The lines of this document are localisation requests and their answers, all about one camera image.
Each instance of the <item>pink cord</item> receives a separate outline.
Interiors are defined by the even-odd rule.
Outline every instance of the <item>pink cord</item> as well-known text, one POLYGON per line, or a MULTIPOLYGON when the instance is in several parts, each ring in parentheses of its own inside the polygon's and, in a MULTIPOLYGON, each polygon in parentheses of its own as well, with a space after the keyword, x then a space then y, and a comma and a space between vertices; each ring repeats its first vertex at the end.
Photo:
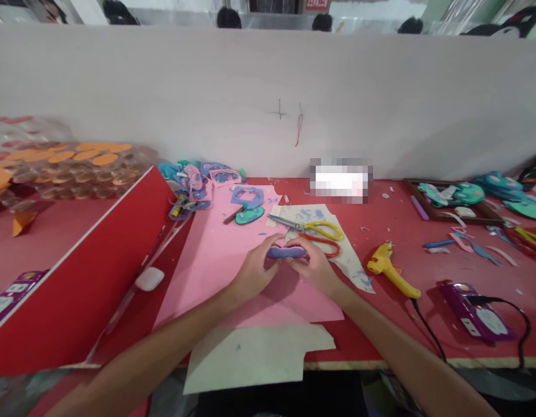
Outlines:
POLYGON ((299 145, 299 135, 301 134, 301 126, 303 126, 303 114, 302 113, 299 115, 299 122, 298 122, 299 130, 297 131, 297 143, 295 144, 295 148, 297 147, 297 145, 299 145))

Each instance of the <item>purple power bank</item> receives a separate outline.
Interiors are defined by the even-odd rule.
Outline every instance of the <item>purple power bank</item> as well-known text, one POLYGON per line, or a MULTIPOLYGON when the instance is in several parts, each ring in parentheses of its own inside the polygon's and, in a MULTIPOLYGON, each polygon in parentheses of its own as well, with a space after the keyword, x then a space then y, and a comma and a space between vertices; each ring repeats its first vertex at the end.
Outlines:
POLYGON ((13 310, 38 281, 44 278, 47 272, 48 270, 24 272, 0 294, 0 321, 13 310))
POLYGON ((472 285, 445 284, 439 289, 471 336, 487 342, 515 339, 515 333, 504 324, 492 307, 473 306, 468 302, 468 295, 480 295, 472 285))
POLYGON ((266 253, 266 258, 302 258, 306 254, 307 251, 298 246, 292 248, 278 248, 276 246, 272 246, 270 249, 268 249, 268 252, 266 253))

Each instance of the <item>person's left hand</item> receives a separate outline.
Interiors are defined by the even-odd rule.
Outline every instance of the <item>person's left hand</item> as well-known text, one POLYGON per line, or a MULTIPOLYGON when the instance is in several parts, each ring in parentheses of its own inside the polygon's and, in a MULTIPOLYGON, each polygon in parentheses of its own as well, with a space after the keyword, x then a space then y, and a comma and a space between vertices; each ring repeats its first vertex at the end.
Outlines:
POLYGON ((260 245, 249 251, 241 269, 230 284, 240 299, 247 301, 257 296, 272 281, 280 269, 281 259, 274 261, 268 269, 264 269, 266 253, 271 246, 277 246, 275 245, 277 240, 284 237, 285 235, 280 233, 268 236, 260 245))

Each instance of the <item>yellow scissors handle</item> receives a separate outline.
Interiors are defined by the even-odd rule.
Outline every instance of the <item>yellow scissors handle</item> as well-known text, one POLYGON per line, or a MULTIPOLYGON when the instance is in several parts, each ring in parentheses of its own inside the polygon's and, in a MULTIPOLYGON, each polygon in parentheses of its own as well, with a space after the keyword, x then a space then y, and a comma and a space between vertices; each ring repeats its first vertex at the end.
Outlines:
POLYGON ((330 222, 311 222, 311 223, 307 223, 304 226, 304 228, 314 230, 315 232, 320 233, 321 235, 327 237, 328 239, 332 239, 332 240, 341 240, 341 239, 343 239, 342 230, 339 227, 337 227, 335 224, 332 224, 330 222), (328 232, 325 232, 325 231, 323 231, 322 229, 319 229, 316 226, 328 226, 328 227, 331 227, 332 229, 334 229, 337 232, 337 236, 330 235, 328 232))
POLYGON ((517 232, 521 236, 525 237, 526 239, 529 239, 531 242, 536 244, 536 235, 534 233, 531 233, 520 227, 515 228, 515 232, 517 232))

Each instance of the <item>scissors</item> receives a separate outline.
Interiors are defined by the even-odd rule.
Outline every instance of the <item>scissors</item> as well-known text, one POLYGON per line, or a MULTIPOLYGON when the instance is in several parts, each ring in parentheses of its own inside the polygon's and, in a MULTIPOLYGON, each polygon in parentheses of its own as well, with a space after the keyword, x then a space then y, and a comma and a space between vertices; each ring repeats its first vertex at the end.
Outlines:
POLYGON ((526 255, 536 257, 536 235, 520 227, 504 225, 505 234, 526 255))
POLYGON ((287 220, 287 219, 284 219, 283 217, 279 217, 279 216, 275 216, 275 215, 271 215, 271 214, 269 214, 268 217, 270 217, 274 221, 277 221, 278 223, 281 223, 281 224, 289 227, 290 229, 298 231, 299 236, 301 236, 301 237, 303 237, 303 238, 305 238, 307 240, 316 240, 317 242, 328 243, 328 244, 334 246, 336 248, 336 251, 334 253, 330 253, 330 254, 326 253, 325 255, 326 255, 327 258, 334 258, 334 257, 338 256, 342 252, 341 246, 339 246, 334 241, 343 239, 343 232, 335 224, 332 224, 330 222, 325 222, 325 221, 301 224, 301 223, 295 223, 295 222, 292 222, 291 220, 287 220), (329 227, 331 227, 332 229, 334 229, 337 232, 337 236, 330 235, 328 232, 325 232, 325 231, 323 231, 322 229, 319 229, 316 226, 329 226, 329 227), (307 229, 314 230, 315 232, 320 233, 321 235, 327 237, 328 239, 322 239, 321 237, 308 235, 307 233, 305 233, 305 231, 307 229))

